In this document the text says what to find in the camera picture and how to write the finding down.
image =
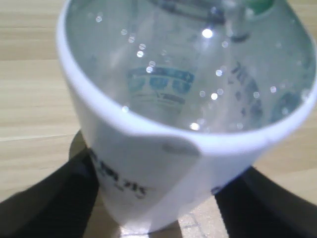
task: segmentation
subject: blue printed label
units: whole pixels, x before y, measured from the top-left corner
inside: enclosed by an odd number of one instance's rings
[[[185,96],[194,82],[194,75],[188,71],[173,68],[145,67],[128,71],[128,88],[134,102],[155,103],[165,106],[185,104]]]

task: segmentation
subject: green bottle cap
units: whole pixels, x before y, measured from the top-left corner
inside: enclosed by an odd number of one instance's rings
[[[253,11],[253,14],[260,15],[265,11],[269,10],[273,4],[274,0],[245,0],[246,5],[249,9]]]

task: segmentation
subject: cup rim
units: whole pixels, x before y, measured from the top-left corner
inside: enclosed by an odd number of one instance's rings
[[[66,82],[99,118],[122,133],[134,136],[156,135],[186,138],[196,144],[202,154],[218,156],[244,154],[263,150],[282,140],[295,131],[314,108],[317,99],[317,72],[309,98],[289,116],[260,129],[234,133],[202,133],[172,127],[134,112],[125,113],[122,111],[122,105],[108,98],[86,76],[71,53],[65,23],[72,1],[67,0],[64,4],[56,26],[57,55]],[[307,30],[306,32],[314,45],[316,56],[316,42]]]

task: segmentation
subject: wood grain surface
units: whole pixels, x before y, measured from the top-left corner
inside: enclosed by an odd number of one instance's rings
[[[0,1],[0,202],[41,181],[68,160],[79,130],[55,52],[55,25],[63,0]],[[317,38],[317,1],[289,1]],[[317,109],[304,125],[255,166],[270,179],[317,204]],[[96,209],[103,209],[97,203]],[[211,198],[184,217],[208,237],[226,237]],[[94,216],[92,234],[102,227]],[[213,219],[207,226],[204,217]],[[191,233],[184,237],[200,237]]]

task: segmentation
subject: black object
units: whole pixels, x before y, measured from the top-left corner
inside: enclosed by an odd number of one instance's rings
[[[72,149],[75,147],[82,151],[70,155],[72,159],[51,176],[0,203],[0,238],[83,236],[99,185],[80,133],[73,140],[71,153],[78,150]],[[313,228],[312,232],[304,231],[277,213],[274,206],[260,200],[263,196],[254,193],[255,186],[270,189],[284,199],[285,204],[293,205],[296,214],[303,210],[301,219],[305,218],[306,212],[307,223],[312,227],[317,223],[314,205],[295,197],[250,168],[215,196],[230,238],[317,237]]]
[[[0,204],[0,237],[81,238],[98,187],[85,149],[50,177]]]

